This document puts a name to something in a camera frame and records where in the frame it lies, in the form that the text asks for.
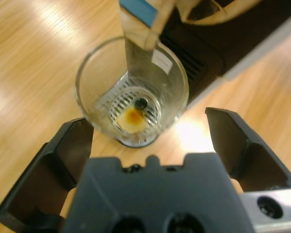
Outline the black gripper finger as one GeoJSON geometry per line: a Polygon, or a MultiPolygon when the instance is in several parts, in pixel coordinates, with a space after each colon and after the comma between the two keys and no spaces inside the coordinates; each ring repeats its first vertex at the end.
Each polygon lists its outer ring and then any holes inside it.
{"type": "Polygon", "coordinates": [[[7,228],[61,228],[65,199],[89,159],[94,128],[84,118],[64,123],[23,171],[0,204],[7,228]]]}
{"type": "Polygon", "coordinates": [[[236,112],[208,107],[215,152],[244,192],[291,188],[291,172],[236,112]]]}

